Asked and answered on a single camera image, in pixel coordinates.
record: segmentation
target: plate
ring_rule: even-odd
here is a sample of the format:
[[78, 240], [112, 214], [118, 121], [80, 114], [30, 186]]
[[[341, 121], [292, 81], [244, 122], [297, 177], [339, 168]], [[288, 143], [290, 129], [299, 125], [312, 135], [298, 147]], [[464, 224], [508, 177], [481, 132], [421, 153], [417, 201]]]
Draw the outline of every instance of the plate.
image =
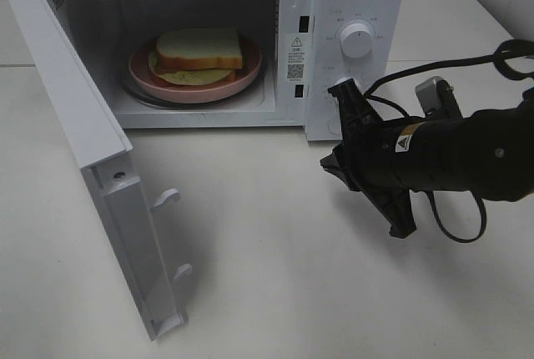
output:
[[147, 94], [169, 102], [198, 104], [226, 99], [249, 86], [258, 76], [261, 67], [261, 51], [252, 41], [239, 36], [243, 68], [236, 70], [234, 81], [221, 80], [209, 85], [175, 85], [162, 87], [150, 78], [149, 53], [154, 49], [156, 39], [143, 44], [130, 55], [128, 69], [135, 83]]

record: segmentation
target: warning label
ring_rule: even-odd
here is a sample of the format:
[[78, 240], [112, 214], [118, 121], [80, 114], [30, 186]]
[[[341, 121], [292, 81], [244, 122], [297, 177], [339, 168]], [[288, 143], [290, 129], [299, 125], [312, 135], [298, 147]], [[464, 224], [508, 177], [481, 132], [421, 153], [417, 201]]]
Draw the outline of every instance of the warning label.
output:
[[285, 41], [287, 80], [303, 82], [309, 55], [309, 36], [307, 33], [289, 33], [286, 35]]
[[416, 129], [418, 129], [422, 124], [423, 123], [408, 125], [402, 130], [397, 138], [397, 143], [395, 144], [395, 153], [402, 153], [410, 150], [411, 137]]

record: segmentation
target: white microwave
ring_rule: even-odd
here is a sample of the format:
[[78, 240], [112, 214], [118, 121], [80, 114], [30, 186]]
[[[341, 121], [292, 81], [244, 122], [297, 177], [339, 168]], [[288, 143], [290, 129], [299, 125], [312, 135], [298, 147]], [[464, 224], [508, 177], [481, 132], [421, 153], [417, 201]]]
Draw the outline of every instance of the white microwave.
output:
[[[169, 268], [123, 129], [303, 127], [340, 139], [327, 88], [366, 88], [385, 70], [401, 0], [9, 0], [151, 339], [185, 323], [177, 285], [194, 263]], [[143, 42], [181, 28], [232, 27], [262, 54], [257, 79], [206, 104], [136, 99], [124, 71]]]

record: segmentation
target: bread slice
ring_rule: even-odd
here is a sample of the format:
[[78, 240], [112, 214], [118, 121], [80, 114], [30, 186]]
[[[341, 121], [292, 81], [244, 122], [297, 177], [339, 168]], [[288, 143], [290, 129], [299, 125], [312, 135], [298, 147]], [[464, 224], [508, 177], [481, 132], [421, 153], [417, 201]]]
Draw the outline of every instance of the bread slice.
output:
[[211, 68], [195, 71], [179, 70], [172, 73], [156, 73], [158, 56], [156, 52], [149, 54], [150, 78], [158, 86], [168, 87], [175, 85], [209, 85], [221, 80], [234, 81], [234, 69]]
[[163, 33], [156, 42], [158, 64], [170, 70], [243, 68], [235, 28], [186, 28]]

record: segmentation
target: open microwave door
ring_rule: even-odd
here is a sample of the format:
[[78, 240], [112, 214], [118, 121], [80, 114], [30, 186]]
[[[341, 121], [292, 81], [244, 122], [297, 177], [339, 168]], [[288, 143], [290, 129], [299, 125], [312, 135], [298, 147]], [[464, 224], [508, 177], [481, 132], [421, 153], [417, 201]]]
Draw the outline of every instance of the open microwave door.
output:
[[[130, 158], [132, 145], [56, 16], [54, 0], [9, 0], [52, 105], [63, 126], [94, 205], [124, 273], [150, 339], [184, 324], [154, 229], [151, 211], [177, 190], [165, 191], [149, 208]], [[191, 271], [178, 268], [176, 276]]]

